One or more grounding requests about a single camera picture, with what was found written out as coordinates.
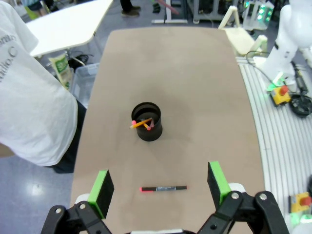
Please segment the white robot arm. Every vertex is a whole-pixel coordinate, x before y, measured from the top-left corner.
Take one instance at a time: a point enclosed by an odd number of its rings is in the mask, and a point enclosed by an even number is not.
[[[312,45],[312,0],[290,0],[281,9],[275,46],[260,69],[274,80],[279,72],[292,74],[290,65],[298,48]]]

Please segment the black pants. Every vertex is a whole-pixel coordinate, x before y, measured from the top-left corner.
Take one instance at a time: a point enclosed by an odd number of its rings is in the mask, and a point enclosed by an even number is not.
[[[120,0],[121,7],[124,12],[129,12],[132,9],[132,4],[130,0]]]
[[[77,104],[78,104],[77,129],[72,143],[70,144],[68,150],[66,151],[60,162],[56,165],[51,166],[56,173],[63,174],[74,172],[81,130],[83,126],[84,116],[86,114],[86,108],[79,101],[77,101]]]

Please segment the red button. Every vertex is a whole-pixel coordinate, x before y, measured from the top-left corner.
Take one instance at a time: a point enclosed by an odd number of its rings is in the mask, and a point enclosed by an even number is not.
[[[281,96],[284,96],[287,92],[288,92],[288,87],[286,85],[283,85],[281,89],[279,90],[279,94]]]
[[[311,203],[312,203],[312,197],[310,197],[310,196],[302,198],[300,200],[300,205],[302,205],[302,206],[310,206]]]

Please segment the shoe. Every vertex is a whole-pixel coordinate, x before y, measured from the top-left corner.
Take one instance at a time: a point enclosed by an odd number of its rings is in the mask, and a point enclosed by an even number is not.
[[[132,6],[132,10],[140,11],[141,7],[140,6]]]
[[[129,12],[121,11],[121,15],[123,17],[138,17],[140,14],[139,14],[139,12],[137,12],[135,10],[131,10]]]

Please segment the brown tabletop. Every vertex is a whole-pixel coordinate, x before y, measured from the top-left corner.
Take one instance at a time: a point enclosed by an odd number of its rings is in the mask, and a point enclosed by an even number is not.
[[[131,111],[150,101],[162,111],[154,142],[130,130]],[[72,203],[109,169],[115,192],[106,225],[113,234],[198,231],[215,211],[207,162],[250,195],[264,190],[254,119],[224,31],[154,27],[113,32],[106,44],[80,139]],[[142,186],[188,190],[142,194]],[[246,233],[246,225],[234,233]]]

